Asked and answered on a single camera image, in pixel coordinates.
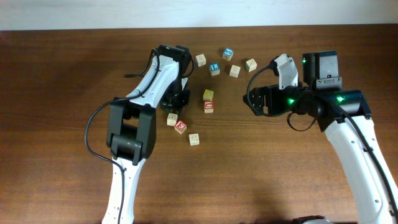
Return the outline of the red letter E block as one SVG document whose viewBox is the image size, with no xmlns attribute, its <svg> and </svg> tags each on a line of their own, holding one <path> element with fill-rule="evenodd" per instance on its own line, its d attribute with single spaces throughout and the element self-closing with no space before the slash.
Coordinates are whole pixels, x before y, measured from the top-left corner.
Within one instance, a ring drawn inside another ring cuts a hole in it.
<svg viewBox="0 0 398 224">
<path fill-rule="evenodd" d="M 186 131 L 186 129 L 187 129 L 187 125 L 182 120 L 179 120 L 179 121 L 176 122 L 176 124 L 174 126 L 174 129 L 179 134 L 183 134 Z"/>
</svg>

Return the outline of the plain wooden picture block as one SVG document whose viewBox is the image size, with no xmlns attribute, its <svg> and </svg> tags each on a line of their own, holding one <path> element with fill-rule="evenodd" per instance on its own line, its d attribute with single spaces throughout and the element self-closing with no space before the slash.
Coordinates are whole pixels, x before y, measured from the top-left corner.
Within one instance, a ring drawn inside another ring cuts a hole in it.
<svg viewBox="0 0 398 224">
<path fill-rule="evenodd" d="M 199 134 L 195 133 L 195 134 L 189 134 L 189 141 L 190 141 L 190 145 L 191 146 L 196 146 L 200 144 L 200 138 L 199 138 Z"/>
</svg>

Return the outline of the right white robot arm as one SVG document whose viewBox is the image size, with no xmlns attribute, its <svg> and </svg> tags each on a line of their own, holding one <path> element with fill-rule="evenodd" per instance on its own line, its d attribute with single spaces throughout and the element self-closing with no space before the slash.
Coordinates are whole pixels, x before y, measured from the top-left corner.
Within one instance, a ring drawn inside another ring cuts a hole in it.
<svg viewBox="0 0 398 224">
<path fill-rule="evenodd" d="M 282 54 L 266 70 L 276 85 L 247 87 L 243 101 L 256 116 L 309 115 L 333 146 L 353 193 L 359 223 L 397 223 L 397 186 L 377 142 L 372 113 L 359 90 L 344 90 L 335 51 L 302 55 L 303 81 Z"/>
</svg>

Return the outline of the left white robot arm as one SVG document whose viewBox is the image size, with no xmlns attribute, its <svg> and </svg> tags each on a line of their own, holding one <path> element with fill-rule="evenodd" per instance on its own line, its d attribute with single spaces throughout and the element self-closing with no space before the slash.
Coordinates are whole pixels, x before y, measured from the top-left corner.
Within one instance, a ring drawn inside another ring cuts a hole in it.
<svg viewBox="0 0 398 224">
<path fill-rule="evenodd" d="M 113 178 L 103 223 L 133 223 L 139 175 L 156 142 L 156 108 L 180 113 L 187 106 L 187 68 L 193 65 L 188 48 L 160 45 L 152 50 L 147 73 L 125 98 L 110 104 L 106 145 Z"/>
</svg>

